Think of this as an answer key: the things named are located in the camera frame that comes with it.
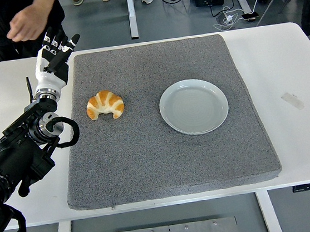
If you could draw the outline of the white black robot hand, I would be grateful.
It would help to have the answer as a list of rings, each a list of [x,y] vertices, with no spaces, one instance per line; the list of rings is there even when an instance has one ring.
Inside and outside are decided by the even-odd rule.
[[[62,30],[48,28],[37,55],[35,74],[38,85],[36,91],[52,89],[60,92],[67,85],[68,59],[79,39],[79,34],[68,38]]]

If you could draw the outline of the person's hand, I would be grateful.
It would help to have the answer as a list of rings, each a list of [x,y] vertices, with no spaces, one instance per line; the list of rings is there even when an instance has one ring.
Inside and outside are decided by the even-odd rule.
[[[42,6],[31,4],[12,18],[7,38],[13,42],[36,40],[45,30],[48,15]]]

